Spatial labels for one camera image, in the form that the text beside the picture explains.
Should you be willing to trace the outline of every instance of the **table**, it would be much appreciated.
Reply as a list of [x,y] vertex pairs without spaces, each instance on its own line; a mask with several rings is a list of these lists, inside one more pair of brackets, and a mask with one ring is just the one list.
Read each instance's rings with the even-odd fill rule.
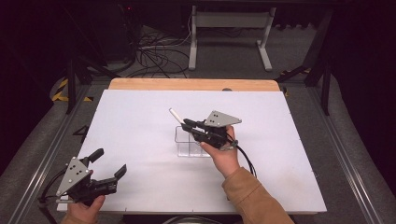
[[[219,91],[224,88],[233,91]],[[78,157],[99,147],[105,150],[105,155],[90,165],[95,179],[111,177],[124,163],[128,167],[118,192],[107,196],[102,211],[124,215],[235,214],[212,160],[177,156],[177,122],[168,113],[169,106],[189,119],[205,119],[211,112],[208,108],[233,111],[233,116],[242,119],[235,125],[240,146],[255,165],[260,181],[285,210],[289,214],[326,211],[276,82],[167,78],[115,78],[101,98]],[[243,156],[239,155],[239,161],[247,167]],[[65,208],[60,204],[58,210]]]

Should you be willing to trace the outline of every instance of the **white marker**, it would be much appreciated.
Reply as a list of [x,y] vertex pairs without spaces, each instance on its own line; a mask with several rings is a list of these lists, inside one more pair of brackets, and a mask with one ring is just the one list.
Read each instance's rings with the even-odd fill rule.
[[177,112],[174,109],[169,108],[169,112],[171,112],[171,114],[175,117],[175,119],[177,119],[179,123],[184,123],[183,119],[180,118],[180,116],[177,114]]

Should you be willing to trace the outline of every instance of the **metal bracket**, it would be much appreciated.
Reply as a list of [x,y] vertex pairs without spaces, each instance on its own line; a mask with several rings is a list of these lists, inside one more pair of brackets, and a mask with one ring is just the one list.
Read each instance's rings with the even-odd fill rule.
[[209,127],[225,127],[227,125],[232,125],[235,123],[240,123],[242,122],[241,119],[238,119],[236,117],[230,116],[223,114],[219,111],[212,111],[210,113],[209,117],[205,120],[205,125]]
[[67,192],[89,174],[90,170],[79,159],[73,157],[69,163],[69,166],[67,166],[64,179],[56,191],[56,196],[62,196],[65,192]]

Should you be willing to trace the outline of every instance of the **metal stand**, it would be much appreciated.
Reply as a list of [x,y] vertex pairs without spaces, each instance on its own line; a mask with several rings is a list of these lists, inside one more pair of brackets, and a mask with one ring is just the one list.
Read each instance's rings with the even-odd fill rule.
[[311,71],[308,73],[304,83],[307,87],[314,87],[318,84],[321,76],[323,77],[323,86],[321,94],[321,106],[324,113],[329,116],[328,103],[329,103],[329,90],[330,90],[330,77],[331,69],[329,65],[329,60],[332,55],[329,52],[323,52],[323,42],[327,34],[327,30],[332,19],[332,9],[327,10],[323,20],[321,21],[317,33],[315,34],[314,40],[306,53],[304,62],[302,66],[299,66],[292,71],[283,71],[285,75],[280,76],[275,79],[276,82],[284,82],[287,79],[294,77],[302,73],[307,68],[312,67]]
[[262,56],[262,63],[265,71],[272,71],[272,66],[268,58],[265,44],[271,30],[276,8],[272,7],[269,12],[260,13],[241,13],[241,12],[201,12],[192,6],[191,13],[191,48],[189,69],[194,70],[197,57],[197,27],[255,27],[264,28],[261,40],[257,40],[257,47]]
[[117,74],[108,71],[104,67],[92,62],[89,59],[83,57],[76,57],[74,59],[71,59],[67,64],[67,89],[69,101],[66,114],[69,114],[76,105],[76,77],[78,77],[78,80],[82,85],[90,85],[92,82],[92,77],[90,72],[88,71],[88,67],[92,67],[110,78],[120,77]]

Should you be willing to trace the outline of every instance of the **wooden edge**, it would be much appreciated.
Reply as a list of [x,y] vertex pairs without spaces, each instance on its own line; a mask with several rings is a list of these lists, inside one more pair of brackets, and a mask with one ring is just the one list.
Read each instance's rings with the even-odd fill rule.
[[128,78],[111,80],[109,90],[141,91],[280,91],[274,80],[200,79],[200,78]]

